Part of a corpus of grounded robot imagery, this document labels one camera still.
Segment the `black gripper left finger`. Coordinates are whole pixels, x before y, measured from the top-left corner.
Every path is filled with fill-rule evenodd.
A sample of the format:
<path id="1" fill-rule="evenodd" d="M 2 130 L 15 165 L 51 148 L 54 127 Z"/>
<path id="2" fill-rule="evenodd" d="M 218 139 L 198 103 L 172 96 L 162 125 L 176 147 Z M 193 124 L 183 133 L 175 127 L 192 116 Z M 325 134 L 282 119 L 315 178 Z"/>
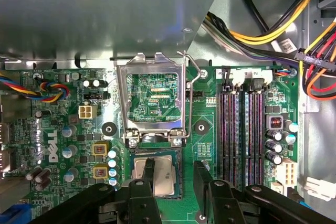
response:
<path id="1" fill-rule="evenodd" d="M 107 184 L 92 185 L 31 223 L 160 223 L 153 195 L 155 160 L 145 161 L 140 179 L 116 190 Z"/>

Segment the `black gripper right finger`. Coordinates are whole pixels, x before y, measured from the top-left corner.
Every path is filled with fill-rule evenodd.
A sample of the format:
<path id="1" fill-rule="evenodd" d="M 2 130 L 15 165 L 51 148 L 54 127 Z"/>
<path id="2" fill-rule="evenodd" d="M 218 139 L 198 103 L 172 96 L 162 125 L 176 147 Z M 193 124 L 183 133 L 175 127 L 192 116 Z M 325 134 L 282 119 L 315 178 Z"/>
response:
<path id="1" fill-rule="evenodd" d="M 194 162 L 194 194 L 207 223 L 335 223 L 266 186 L 239 191 L 213 179 L 201 161 Z"/>

